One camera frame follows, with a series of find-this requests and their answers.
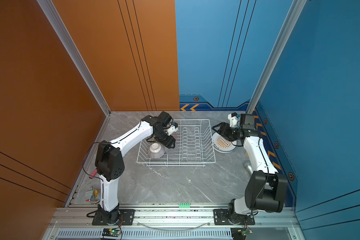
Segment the right circuit board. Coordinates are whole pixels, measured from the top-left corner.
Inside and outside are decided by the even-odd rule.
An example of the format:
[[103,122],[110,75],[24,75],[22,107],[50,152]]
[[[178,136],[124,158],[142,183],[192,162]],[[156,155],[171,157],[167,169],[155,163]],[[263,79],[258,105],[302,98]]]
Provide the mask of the right circuit board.
[[231,236],[233,240],[245,240],[249,232],[246,229],[231,228]]

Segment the red handled screwdriver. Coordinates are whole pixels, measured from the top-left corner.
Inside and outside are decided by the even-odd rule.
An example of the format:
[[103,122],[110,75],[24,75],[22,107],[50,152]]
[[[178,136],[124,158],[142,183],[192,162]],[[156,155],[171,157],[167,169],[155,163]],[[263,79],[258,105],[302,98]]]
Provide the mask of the red handled screwdriver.
[[90,175],[89,178],[93,179],[97,175],[97,170],[95,169]]

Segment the green terminal connector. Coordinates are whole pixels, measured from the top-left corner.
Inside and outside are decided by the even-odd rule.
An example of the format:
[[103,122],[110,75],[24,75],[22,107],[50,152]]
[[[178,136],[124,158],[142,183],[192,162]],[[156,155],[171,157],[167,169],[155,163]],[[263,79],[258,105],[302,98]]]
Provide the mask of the green terminal connector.
[[191,207],[190,203],[179,203],[180,209],[189,209]]

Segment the left circuit board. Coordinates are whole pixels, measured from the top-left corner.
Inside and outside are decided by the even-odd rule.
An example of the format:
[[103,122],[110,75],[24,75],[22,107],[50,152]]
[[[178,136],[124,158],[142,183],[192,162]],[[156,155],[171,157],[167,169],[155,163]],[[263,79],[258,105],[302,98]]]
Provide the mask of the left circuit board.
[[121,240],[123,237],[122,231],[120,229],[107,229],[104,228],[102,232],[102,240]]

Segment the white ribbed bowl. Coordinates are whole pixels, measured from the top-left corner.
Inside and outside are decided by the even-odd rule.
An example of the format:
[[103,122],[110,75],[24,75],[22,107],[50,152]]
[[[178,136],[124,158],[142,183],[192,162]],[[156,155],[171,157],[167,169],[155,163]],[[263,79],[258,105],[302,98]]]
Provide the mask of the white ribbed bowl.
[[160,143],[152,143],[149,148],[149,157],[159,159],[166,153],[165,147]]

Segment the silver microphone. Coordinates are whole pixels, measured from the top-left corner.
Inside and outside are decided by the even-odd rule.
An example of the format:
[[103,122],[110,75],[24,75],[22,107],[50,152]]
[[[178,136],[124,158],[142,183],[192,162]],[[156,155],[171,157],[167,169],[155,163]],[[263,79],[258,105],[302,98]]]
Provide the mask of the silver microphone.
[[246,169],[246,171],[249,173],[249,175],[251,176],[253,174],[253,168],[252,168],[252,165],[251,165],[251,162],[250,161],[246,161],[244,162],[244,167]]

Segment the aluminium front rail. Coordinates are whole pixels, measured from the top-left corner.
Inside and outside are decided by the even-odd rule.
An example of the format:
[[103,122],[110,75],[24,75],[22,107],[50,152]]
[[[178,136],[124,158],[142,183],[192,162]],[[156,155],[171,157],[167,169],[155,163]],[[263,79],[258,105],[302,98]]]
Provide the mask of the aluminium front rail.
[[[125,206],[125,209],[134,209],[135,215],[132,227],[153,228],[195,228],[215,227],[217,207],[191,207],[180,209],[165,206],[136,207]],[[96,208],[58,208],[56,209],[48,228],[92,228],[92,219],[87,215]],[[281,213],[260,212],[254,216],[254,228],[298,228],[300,224],[291,208],[284,208]]]

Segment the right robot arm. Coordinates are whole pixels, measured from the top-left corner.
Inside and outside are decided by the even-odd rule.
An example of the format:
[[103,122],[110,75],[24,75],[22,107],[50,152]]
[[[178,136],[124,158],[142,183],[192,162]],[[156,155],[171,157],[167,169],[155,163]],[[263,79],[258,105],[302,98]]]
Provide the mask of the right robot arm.
[[229,123],[219,123],[212,130],[235,147],[243,147],[248,153],[252,168],[245,195],[232,199],[228,204],[228,220],[233,225],[254,224],[259,211],[280,213],[287,196],[288,180],[271,162],[264,147],[264,135],[255,127],[252,114],[231,113]]

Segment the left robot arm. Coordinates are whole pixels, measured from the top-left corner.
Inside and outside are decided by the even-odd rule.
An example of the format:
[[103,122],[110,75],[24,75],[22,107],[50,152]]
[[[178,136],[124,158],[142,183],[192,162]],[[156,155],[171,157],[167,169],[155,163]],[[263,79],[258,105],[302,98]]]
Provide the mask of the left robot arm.
[[166,150],[174,149],[178,130],[170,114],[161,112],[159,116],[146,116],[139,123],[110,142],[102,141],[98,145],[95,167],[101,180],[101,201],[95,211],[93,225],[120,225],[122,214],[118,199],[119,178],[125,170],[124,156],[143,140],[153,139],[149,156],[157,159]]

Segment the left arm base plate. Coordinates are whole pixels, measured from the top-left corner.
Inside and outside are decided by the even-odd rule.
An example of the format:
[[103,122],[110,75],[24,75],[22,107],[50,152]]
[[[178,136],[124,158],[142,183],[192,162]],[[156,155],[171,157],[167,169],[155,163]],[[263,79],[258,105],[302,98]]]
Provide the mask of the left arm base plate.
[[95,211],[93,226],[131,226],[135,217],[135,210],[121,209],[107,212],[103,209]]

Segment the circuit board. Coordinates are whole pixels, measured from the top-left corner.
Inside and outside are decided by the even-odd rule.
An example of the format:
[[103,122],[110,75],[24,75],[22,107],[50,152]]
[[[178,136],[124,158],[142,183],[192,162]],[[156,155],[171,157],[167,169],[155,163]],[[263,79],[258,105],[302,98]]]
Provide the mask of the circuit board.
[[122,231],[120,229],[107,229],[104,228],[102,232],[102,240],[121,240],[123,237]]
[[246,229],[231,228],[231,236],[233,240],[245,240],[249,232]]

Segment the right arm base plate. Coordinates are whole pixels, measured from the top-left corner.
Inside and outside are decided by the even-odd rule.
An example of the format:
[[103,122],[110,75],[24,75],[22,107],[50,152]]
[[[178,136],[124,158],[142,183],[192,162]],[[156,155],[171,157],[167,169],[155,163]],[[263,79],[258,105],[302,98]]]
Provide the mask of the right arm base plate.
[[217,226],[222,225],[255,225],[254,217],[248,215],[230,214],[227,209],[214,209],[214,223]]

